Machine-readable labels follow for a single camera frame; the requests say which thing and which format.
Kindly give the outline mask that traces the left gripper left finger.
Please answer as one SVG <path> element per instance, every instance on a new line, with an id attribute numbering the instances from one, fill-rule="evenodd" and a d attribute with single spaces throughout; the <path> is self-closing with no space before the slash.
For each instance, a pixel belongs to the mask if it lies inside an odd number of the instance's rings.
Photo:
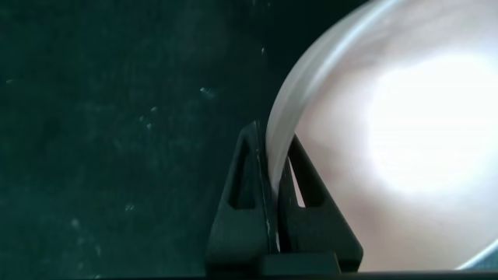
<path id="1" fill-rule="evenodd" d="M 241 129 L 209 234 L 207 272 L 257 272 L 278 251 L 264 134 L 258 121 Z"/>

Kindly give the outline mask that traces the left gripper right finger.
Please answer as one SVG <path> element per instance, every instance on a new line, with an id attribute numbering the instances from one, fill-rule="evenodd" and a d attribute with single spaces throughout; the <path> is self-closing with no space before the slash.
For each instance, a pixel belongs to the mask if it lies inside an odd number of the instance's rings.
<path id="1" fill-rule="evenodd" d="M 333 253 L 340 271 L 358 271 L 363 248 L 297 137 L 285 158 L 278 216 L 284 252 Z"/>

